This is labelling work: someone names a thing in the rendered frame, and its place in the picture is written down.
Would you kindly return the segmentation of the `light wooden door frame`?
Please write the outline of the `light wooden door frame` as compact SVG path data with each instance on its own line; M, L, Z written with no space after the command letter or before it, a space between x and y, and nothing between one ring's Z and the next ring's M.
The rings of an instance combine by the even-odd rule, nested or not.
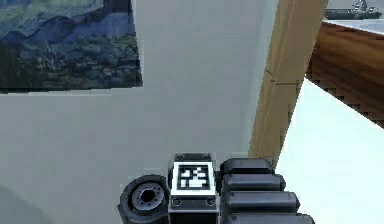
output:
M278 0L248 156L278 163L329 0Z

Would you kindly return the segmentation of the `blue landscape wall painting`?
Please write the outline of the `blue landscape wall painting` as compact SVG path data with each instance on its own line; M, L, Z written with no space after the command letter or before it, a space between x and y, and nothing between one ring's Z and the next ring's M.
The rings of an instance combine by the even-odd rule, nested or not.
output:
M142 85L132 0L0 0L0 94Z

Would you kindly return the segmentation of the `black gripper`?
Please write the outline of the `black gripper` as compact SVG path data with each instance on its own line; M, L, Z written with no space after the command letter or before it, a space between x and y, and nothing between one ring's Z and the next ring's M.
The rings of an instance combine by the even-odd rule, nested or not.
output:
M150 174L124 188L117 209L122 224L168 224L168 202L166 178Z

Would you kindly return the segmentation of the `brown wooden counter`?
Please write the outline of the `brown wooden counter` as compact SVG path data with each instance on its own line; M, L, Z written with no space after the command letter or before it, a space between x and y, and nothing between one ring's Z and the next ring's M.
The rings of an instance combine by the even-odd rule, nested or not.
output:
M384 129L384 32L323 22L306 78Z

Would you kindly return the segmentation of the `dark grey sink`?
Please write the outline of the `dark grey sink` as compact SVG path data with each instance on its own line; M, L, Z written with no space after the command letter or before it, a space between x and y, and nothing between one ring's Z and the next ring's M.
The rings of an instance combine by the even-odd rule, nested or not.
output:
M358 0L350 8L330 8L325 10L327 20L364 20L379 19L383 13L378 7L372 7L367 0Z

